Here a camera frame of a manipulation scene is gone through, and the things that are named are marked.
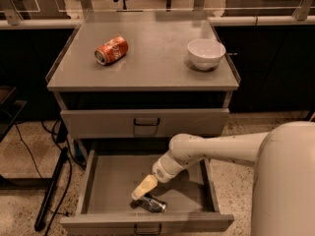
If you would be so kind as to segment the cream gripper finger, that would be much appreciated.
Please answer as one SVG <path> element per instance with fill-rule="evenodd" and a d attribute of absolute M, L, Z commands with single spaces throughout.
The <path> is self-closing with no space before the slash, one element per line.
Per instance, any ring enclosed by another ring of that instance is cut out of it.
<path fill-rule="evenodd" d="M 158 179 L 149 174 L 145 177 L 145 179 L 137 186 L 137 188 L 131 194 L 133 200 L 138 200 L 142 196 L 144 196 L 149 191 L 153 190 L 158 185 Z"/>

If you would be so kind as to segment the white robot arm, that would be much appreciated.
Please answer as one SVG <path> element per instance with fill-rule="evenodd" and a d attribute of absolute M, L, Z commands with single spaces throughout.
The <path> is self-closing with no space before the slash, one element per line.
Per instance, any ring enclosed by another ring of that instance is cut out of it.
<path fill-rule="evenodd" d="M 176 135 L 132 199 L 141 199 L 203 158 L 254 166 L 251 236 L 315 236 L 314 122 L 227 137 Z"/>

